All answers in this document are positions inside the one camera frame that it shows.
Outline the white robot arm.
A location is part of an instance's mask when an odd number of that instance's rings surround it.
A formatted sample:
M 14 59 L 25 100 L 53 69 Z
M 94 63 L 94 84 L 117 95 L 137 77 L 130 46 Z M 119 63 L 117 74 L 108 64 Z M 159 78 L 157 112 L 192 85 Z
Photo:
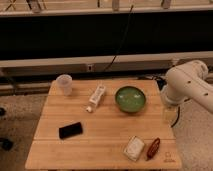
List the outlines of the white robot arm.
M 165 123 L 172 122 L 178 106 L 186 97 L 213 114 L 213 86 L 205 81 L 207 75 L 208 67 L 201 60 L 177 65 L 166 72 L 166 84 L 160 91 Z

